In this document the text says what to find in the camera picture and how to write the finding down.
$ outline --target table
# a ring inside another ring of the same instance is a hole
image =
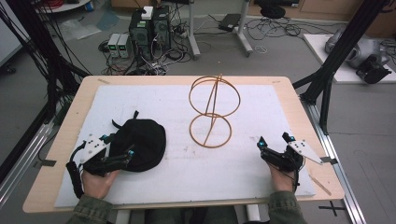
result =
[[[250,46],[250,44],[248,43],[248,40],[246,39],[243,30],[245,27],[245,20],[248,14],[248,5],[250,3],[250,0],[244,0],[244,3],[242,5],[242,9],[241,9],[241,19],[239,22],[239,26],[238,27],[234,27],[233,30],[236,33],[236,37],[239,39],[239,41],[241,41],[242,46],[245,49],[246,55],[247,57],[250,56],[250,54],[253,52],[253,48]],[[198,48],[197,42],[195,40],[195,36],[194,36],[194,0],[190,0],[189,3],[189,13],[190,13],[190,28],[188,31],[188,38],[190,41],[190,46],[191,46],[191,50],[192,50],[192,55],[193,55],[193,59],[197,60],[200,56],[201,56],[201,52]]]
[[[70,211],[71,208],[55,208],[54,202],[58,190],[62,184],[64,165],[67,163],[74,145],[77,141],[79,130],[89,112],[96,90],[102,85],[190,85],[196,78],[185,77],[86,77],[84,78],[73,104],[64,119],[57,137],[49,151],[48,160],[57,161],[54,167],[42,167],[32,189],[23,205],[23,211],[27,213]],[[305,139],[320,157],[325,152],[316,133],[305,114],[300,100],[286,77],[225,77],[234,85],[272,85],[276,90],[277,97],[282,105],[286,119],[296,139]],[[314,182],[316,195],[301,197],[299,201],[314,200],[340,200],[344,197],[344,191],[338,181],[332,166],[329,163],[318,165],[312,161],[306,162],[308,173]],[[241,204],[241,203],[266,203],[264,199],[250,199],[245,201],[222,201],[222,202],[193,202],[188,204],[147,204],[120,205],[117,209],[134,209],[144,207],[167,207],[167,206],[199,206],[217,204]]]

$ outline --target green sleeve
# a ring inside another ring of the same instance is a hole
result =
[[[294,193],[280,191],[271,194],[268,204],[270,224],[306,224]]]
[[[107,223],[112,204],[82,195],[67,223]]]

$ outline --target wire hoop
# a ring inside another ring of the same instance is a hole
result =
[[[202,111],[200,111],[199,109],[197,109],[193,105],[192,100],[191,100],[191,94],[192,94],[192,91],[194,90],[195,87],[197,87],[198,85],[200,85],[202,83],[205,83],[205,82],[214,82],[214,84],[213,84],[212,91],[210,92],[210,96],[209,96],[209,99],[208,99],[207,104],[206,104],[205,112],[202,112]],[[221,114],[216,113],[216,102],[217,102],[217,98],[218,98],[219,82],[223,83],[223,84],[226,84],[227,86],[231,87],[235,91],[237,96],[238,96],[238,105],[236,106],[236,108],[233,111],[231,111],[230,113],[228,113],[226,115],[221,115]],[[212,101],[212,97],[213,97],[213,105],[212,105],[212,108],[211,108],[211,112],[209,112],[208,110],[209,110],[209,107],[210,107],[210,102]],[[195,117],[190,123],[190,136],[191,136],[192,140],[195,143],[197,143],[198,145],[200,145],[201,147],[209,147],[209,148],[222,147],[226,143],[228,143],[228,141],[231,139],[231,136],[233,134],[233,128],[232,128],[230,122],[225,117],[230,116],[231,114],[233,114],[239,108],[239,106],[241,105],[241,96],[240,96],[238,90],[236,89],[236,87],[233,84],[231,84],[229,81],[223,79],[222,78],[222,74],[218,75],[217,77],[199,77],[198,79],[196,79],[191,84],[191,90],[190,90],[190,94],[189,94],[189,101],[190,101],[191,107],[197,113],[200,114],[197,117]],[[197,138],[194,137],[194,134],[193,134],[193,131],[192,131],[193,123],[200,117],[210,118],[210,128],[209,128],[209,130],[207,132],[207,135],[206,135],[206,138],[205,138],[204,142],[198,141]],[[210,146],[207,143],[207,140],[209,138],[209,135],[212,133],[213,127],[214,127],[215,122],[216,122],[217,119],[223,119],[227,123],[228,128],[229,128],[229,135],[228,135],[227,139],[224,142],[222,142],[221,144]]]

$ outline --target person's hand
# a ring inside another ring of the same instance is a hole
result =
[[[273,179],[273,185],[275,191],[290,191],[293,192],[293,179],[294,172],[280,172],[277,167],[267,162],[268,167],[271,171],[271,177]]]
[[[84,194],[93,198],[103,199],[108,194],[111,185],[119,174],[118,171],[113,171],[105,177],[99,175],[91,175],[89,172],[82,172],[82,184],[84,186]]]

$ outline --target floor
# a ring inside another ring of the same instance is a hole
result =
[[[117,15],[128,15],[116,12]],[[112,17],[113,12],[99,7],[92,13],[76,9],[58,15],[59,22],[70,19],[81,20],[82,25],[98,24],[104,16]],[[195,19],[195,27],[214,27],[209,17]],[[115,19],[114,26],[107,27],[88,38],[67,41],[81,62],[91,71],[100,75],[106,68],[106,59],[98,51],[99,44],[112,33],[123,33],[129,25],[128,17]],[[343,24],[322,26],[335,32]],[[318,32],[312,27],[312,33]],[[217,29],[203,29],[200,32],[217,33]],[[262,33],[253,30],[254,38]],[[254,40],[247,37],[250,45],[257,51],[246,57],[234,35],[197,35],[202,56],[197,61],[175,63],[169,66],[167,75],[207,76],[222,73],[224,76],[285,76],[291,82],[306,77],[319,69],[320,64],[305,42],[297,37],[265,37]],[[39,75],[35,65],[23,50],[10,62],[17,68],[15,74],[0,74],[0,162],[19,141],[40,109],[46,103],[46,82]],[[302,93],[306,87],[296,90]],[[367,223],[396,223],[396,151],[394,150],[396,126],[396,88],[395,84],[376,85],[332,85],[332,99],[329,111],[328,127],[332,143],[344,167],[349,183],[357,197],[359,206]],[[43,148],[42,156],[50,148]],[[22,211],[24,199],[32,186],[39,169],[34,162],[24,174],[21,182],[13,190],[7,202],[0,210],[0,220],[4,223],[53,223],[66,222],[70,213],[26,214]],[[308,223],[350,223],[341,201],[332,202],[339,210],[331,210],[331,202],[301,203],[304,217]],[[265,220],[266,208],[260,206],[262,220]],[[246,221],[242,207],[237,206],[240,223]],[[134,211],[131,223],[141,222],[142,211]]]

